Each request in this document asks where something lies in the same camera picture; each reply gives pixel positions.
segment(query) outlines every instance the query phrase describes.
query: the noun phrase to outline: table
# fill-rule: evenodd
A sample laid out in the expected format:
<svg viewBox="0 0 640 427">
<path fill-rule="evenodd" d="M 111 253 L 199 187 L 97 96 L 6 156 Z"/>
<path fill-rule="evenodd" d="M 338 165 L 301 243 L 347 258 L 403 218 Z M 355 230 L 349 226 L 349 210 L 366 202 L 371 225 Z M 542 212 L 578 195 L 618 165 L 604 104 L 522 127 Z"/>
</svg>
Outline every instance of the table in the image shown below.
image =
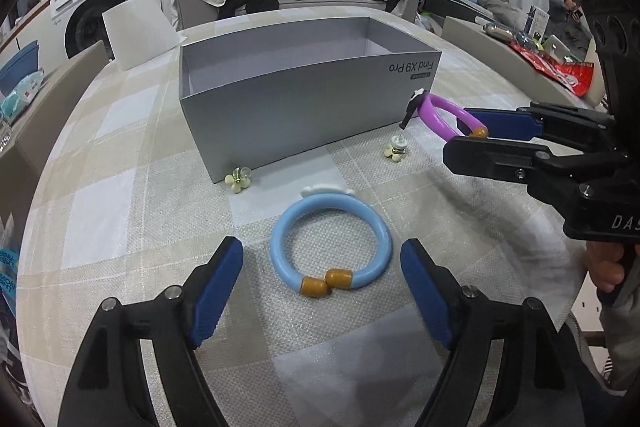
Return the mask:
<svg viewBox="0 0 640 427">
<path fill-rule="evenodd" d="M 281 10 L 184 34 L 191 42 L 345 14 L 379 18 L 440 49 L 433 92 L 441 96 L 481 107 L 529 102 L 452 44 L 376 10 Z M 125 72 L 113 62 L 105 67 L 38 184 L 22 244 L 17 315 L 28 385 L 47 426 L 56 424 L 70 367 L 102 299 L 142 301 L 182 283 L 225 235 L 244 244 L 244 266 L 215 335 L 196 353 L 231 426 L 415 422 L 444 354 L 399 268 L 399 247 L 411 237 L 461 283 L 512 303 L 539 297 L 556 325 L 564 321 L 584 278 L 581 244 L 564 237 L 558 214 L 524 186 L 454 176 L 442 163 L 442 141 L 414 119 L 399 164 L 383 157 L 395 131 L 388 127 L 256 169 L 254 185 L 232 194 L 210 181 L 198 155 L 178 103 L 177 57 L 172 50 Z M 348 186 L 371 204 L 389 225 L 394 257 L 371 286 L 315 300 L 277 279 L 268 240 L 300 188 L 319 182 Z M 374 244 L 367 225 L 337 212 L 303 220 L 289 239 L 294 265 L 316 276 L 327 267 L 363 266 Z M 149 344 L 143 353 L 152 399 L 161 425 L 172 425 Z M 486 411 L 486 396 L 481 400 Z"/>
</svg>

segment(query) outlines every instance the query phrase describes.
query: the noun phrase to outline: silver bolt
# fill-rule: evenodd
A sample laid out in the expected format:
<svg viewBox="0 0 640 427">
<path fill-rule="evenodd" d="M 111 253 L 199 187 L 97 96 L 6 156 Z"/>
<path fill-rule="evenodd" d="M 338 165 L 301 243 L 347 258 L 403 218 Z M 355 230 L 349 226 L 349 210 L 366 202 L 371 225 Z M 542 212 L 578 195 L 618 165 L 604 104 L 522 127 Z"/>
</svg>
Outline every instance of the silver bolt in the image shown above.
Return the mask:
<svg viewBox="0 0 640 427">
<path fill-rule="evenodd" d="M 480 295 L 480 290 L 472 284 L 469 286 L 462 286 L 462 295 L 469 299 L 475 299 Z"/>
<path fill-rule="evenodd" d="M 580 186 L 578 187 L 578 190 L 580 190 L 580 192 L 585 198 L 588 198 L 589 196 L 591 196 L 591 187 L 586 183 L 580 184 Z"/>
<path fill-rule="evenodd" d="M 532 310 L 541 310 L 542 309 L 542 302 L 540 302 L 535 297 L 527 297 L 527 300 L 525 302 L 527 303 L 527 306 L 529 308 L 531 308 Z"/>
<path fill-rule="evenodd" d="M 102 301 L 102 304 L 100 304 L 100 308 L 102 308 L 106 312 L 110 312 L 116 307 L 117 304 L 118 301 L 115 297 L 107 297 L 104 301 Z"/>
<path fill-rule="evenodd" d="M 182 294 L 182 288 L 180 286 L 169 286 L 164 290 L 164 296 L 171 299 L 177 299 Z"/>
</svg>

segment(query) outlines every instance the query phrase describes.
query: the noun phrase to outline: washing machine door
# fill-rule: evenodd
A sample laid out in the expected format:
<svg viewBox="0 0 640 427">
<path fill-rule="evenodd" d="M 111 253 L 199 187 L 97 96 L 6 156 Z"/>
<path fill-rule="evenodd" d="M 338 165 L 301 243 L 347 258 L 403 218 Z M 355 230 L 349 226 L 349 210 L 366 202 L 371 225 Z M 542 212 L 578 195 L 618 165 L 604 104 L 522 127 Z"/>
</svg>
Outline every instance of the washing machine door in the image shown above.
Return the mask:
<svg viewBox="0 0 640 427">
<path fill-rule="evenodd" d="M 66 56 L 71 58 L 103 41 L 107 56 L 114 58 L 102 14 L 122 2 L 124 0 L 86 0 L 78 6 L 66 25 Z"/>
</svg>

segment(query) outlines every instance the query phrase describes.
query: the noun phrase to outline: red plastic bag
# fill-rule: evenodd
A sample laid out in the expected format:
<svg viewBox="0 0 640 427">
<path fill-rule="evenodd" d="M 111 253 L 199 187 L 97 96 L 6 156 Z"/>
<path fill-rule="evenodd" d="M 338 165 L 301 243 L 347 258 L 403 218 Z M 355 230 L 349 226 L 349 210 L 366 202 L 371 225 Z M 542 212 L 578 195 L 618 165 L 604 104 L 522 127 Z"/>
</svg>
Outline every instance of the red plastic bag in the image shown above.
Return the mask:
<svg viewBox="0 0 640 427">
<path fill-rule="evenodd" d="M 575 96 L 587 94 L 593 81 L 593 63 L 561 64 L 549 55 L 538 55 L 516 42 L 509 47 L 531 64 L 536 71 L 544 74 L 571 91 Z"/>
</svg>

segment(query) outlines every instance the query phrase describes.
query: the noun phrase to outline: cardboard box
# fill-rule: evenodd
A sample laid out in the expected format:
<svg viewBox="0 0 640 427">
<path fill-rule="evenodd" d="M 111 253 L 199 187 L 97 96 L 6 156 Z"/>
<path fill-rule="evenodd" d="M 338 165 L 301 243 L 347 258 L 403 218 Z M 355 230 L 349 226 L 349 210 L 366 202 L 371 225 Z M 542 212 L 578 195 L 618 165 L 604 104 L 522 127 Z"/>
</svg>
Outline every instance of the cardboard box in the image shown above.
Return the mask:
<svg viewBox="0 0 640 427">
<path fill-rule="evenodd" d="M 215 183 L 399 123 L 440 55 L 366 16 L 283 22 L 183 46 L 178 96 Z"/>
</svg>

